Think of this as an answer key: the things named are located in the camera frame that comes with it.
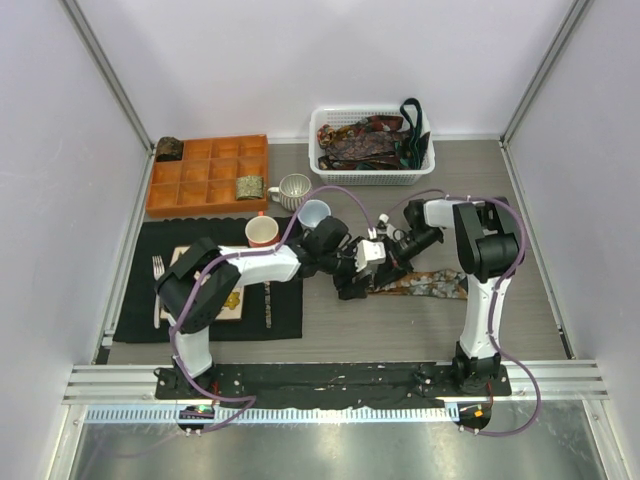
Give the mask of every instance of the orange tray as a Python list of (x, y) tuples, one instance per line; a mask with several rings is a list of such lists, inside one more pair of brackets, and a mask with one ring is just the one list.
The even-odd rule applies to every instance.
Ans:
[[(182, 160), (156, 162), (147, 213), (154, 218), (266, 210), (269, 155), (266, 135), (185, 140)], [(236, 200), (236, 179), (260, 175), (263, 197)]]

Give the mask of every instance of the mug handle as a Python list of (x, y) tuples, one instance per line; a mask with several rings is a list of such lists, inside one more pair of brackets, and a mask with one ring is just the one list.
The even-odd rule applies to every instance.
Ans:
[(280, 188), (271, 187), (267, 190), (267, 196), (272, 197), (274, 202), (280, 203)]

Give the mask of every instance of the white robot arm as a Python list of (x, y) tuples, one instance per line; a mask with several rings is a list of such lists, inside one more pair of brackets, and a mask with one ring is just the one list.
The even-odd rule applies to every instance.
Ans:
[[(388, 217), (380, 217), (378, 229), (391, 233), (385, 243), (388, 260), (378, 269), (377, 284), (381, 286), (411, 272), (409, 260), (434, 242), (442, 242), (442, 229), (453, 229), (460, 265), (468, 279), (465, 325), (453, 364), (461, 389), (484, 389), (500, 368), (500, 354), (492, 338), (498, 341), (504, 297), (511, 283), (510, 278), (500, 283), (499, 279), (518, 256), (521, 239), (517, 224), (494, 204), (449, 199), (411, 201), (404, 216), (411, 229), (399, 240)], [(491, 298), (496, 288), (497, 301), (492, 310)]]
[[(350, 242), (346, 225), (327, 217), (301, 239), (262, 256), (240, 256), (241, 249), (218, 247), (201, 239), (156, 283), (156, 292), (174, 318), (182, 312), (194, 283), (194, 272), (220, 255), (238, 253), (211, 271), (201, 286), (186, 321), (176, 334), (175, 345), (192, 378), (212, 367), (209, 325), (237, 286), (267, 281), (307, 278), (318, 271), (333, 276), (341, 299), (364, 298), (371, 287), (381, 287), (412, 271), (410, 260), (436, 241), (442, 229), (454, 229), (458, 258), (468, 274), (465, 327), (453, 358), (456, 381), (462, 390), (484, 389), (496, 378), (500, 354), (491, 342), (497, 339), (504, 295), (510, 279), (500, 283), (498, 301), (491, 297), (498, 279), (513, 264), (520, 239), (517, 225), (505, 211), (492, 204), (457, 200), (413, 200), (404, 210), (410, 230), (396, 238), (386, 215), (380, 216), (378, 238), (361, 237)], [(251, 249), (256, 253), (260, 249)]]

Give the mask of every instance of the brown fabric item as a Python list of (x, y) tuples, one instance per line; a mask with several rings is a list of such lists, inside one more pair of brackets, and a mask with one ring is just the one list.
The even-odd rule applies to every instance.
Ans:
[(156, 147), (156, 162), (182, 160), (184, 143), (173, 137), (162, 137)]
[(370, 293), (466, 300), (466, 279), (464, 273), (448, 268), (437, 272), (416, 272)]
[(335, 130), (331, 125), (323, 125), (317, 133), (318, 144), (327, 148), (334, 142), (346, 138), (357, 137), (369, 132), (397, 132), (402, 128), (404, 118), (396, 115), (373, 115), (365, 117), (353, 125), (346, 125)]
[(360, 160), (336, 160), (325, 155), (318, 159), (318, 166), (321, 170), (402, 170), (406, 168), (396, 155), (379, 155)]
[(264, 179), (260, 175), (236, 178), (236, 200), (255, 200), (264, 196)]
[(371, 132), (345, 138), (326, 148), (327, 155), (336, 160), (363, 160), (378, 155), (396, 155), (396, 145), (408, 137), (407, 132)]

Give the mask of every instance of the red mug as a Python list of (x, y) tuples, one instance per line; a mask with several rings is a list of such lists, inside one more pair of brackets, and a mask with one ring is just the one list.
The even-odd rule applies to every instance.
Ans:
[(269, 247), (280, 241), (278, 222), (260, 212), (244, 227), (244, 234), (252, 247)]

